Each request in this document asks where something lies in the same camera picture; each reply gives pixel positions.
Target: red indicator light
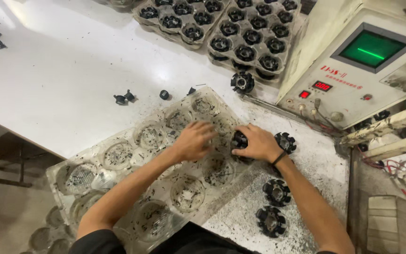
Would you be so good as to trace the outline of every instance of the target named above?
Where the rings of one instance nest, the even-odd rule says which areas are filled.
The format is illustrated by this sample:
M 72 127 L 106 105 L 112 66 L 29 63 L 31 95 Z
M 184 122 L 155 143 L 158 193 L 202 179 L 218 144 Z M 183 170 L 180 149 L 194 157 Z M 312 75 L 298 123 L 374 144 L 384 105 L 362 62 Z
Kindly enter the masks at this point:
M 299 95 L 299 97 L 302 97 L 303 99 L 306 99 L 310 95 L 309 92 L 307 91 L 302 91 Z
M 330 90 L 332 87 L 333 87 L 332 85 L 325 84 L 325 83 L 322 83 L 320 81 L 317 81 L 315 84 L 313 84 L 313 88 L 316 88 L 316 89 L 319 89 L 319 90 L 322 90 L 322 91 L 325 91 L 325 92 Z

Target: right hand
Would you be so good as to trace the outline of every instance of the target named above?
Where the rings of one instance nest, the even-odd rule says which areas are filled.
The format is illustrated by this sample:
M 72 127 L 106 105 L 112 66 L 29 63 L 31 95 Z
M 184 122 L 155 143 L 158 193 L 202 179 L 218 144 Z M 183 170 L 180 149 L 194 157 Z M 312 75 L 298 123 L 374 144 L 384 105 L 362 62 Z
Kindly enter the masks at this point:
M 249 123 L 247 126 L 236 126 L 234 129 L 242 132 L 249 141 L 247 148 L 233 149 L 232 153 L 234 155 L 263 159 L 273 163 L 284 152 L 276 142 L 273 134 L 258 126 Z

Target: left hand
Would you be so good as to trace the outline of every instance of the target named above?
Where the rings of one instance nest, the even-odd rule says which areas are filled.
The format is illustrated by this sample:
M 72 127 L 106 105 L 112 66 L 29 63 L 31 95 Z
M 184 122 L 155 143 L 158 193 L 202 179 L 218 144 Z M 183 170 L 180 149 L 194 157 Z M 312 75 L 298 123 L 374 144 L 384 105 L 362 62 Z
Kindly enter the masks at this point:
M 212 150 L 207 144 L 215 136 L 217 132 L 210 122 L 192 122 L 181 132 L 170 149 L 173 156 L 176 156 L 177 163 L 184 160 L 199 160 Z

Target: floor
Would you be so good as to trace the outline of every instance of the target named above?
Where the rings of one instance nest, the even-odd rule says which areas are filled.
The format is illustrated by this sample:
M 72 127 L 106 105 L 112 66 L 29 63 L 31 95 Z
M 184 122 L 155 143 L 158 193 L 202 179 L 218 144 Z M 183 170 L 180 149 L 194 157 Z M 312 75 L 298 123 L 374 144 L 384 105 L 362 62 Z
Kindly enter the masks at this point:
M 15 161 L 21 139 L 12 134 L 0 140 L 0 159 Z M 27 146 L 27 155 L 42 153 L 41 149 Z M 21 253 L 28 249 L 31 234 L 45 223 L 45 216 L 55 205 L 45 169 L 61 159 L 47 154 L 26 163 L 25 182 L 31 188 L 0 184 L 0 253 Z M 0 171 L 0 178 L 18 180 L 18 174 Z

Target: white table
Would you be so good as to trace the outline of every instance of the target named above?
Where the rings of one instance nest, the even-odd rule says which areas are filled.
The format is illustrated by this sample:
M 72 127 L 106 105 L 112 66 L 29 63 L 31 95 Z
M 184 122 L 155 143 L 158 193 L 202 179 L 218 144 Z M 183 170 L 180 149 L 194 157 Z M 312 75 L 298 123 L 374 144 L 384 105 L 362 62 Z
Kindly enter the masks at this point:
M 345 219 L 348 162 L 333 141 L 307 126 L 242 102 L 230 88 L 233 72 L 210 63 L 205 50 L 191 52 L 145 32 L 131 14 L 90 0 L 0 0 L 0 124 L 64 158 L 132 127 L 159 107 L 207 84 L 245 122 L 297 140 L 293 154 L 304 175 Z M 113 95 L 137 97 L 126 106 Z M 167 90 L 172 99 L 159 98 Z M 273 103 L 278 90 L 257 84 L 253 95 Z M 262 253 L 302 253 L 313 243 L 296 205 L 285 207 L 289 236 L 271 240 L 259 233 L 254 214 L 266 205 L 261 187 L 250 185 L 203 226 Z

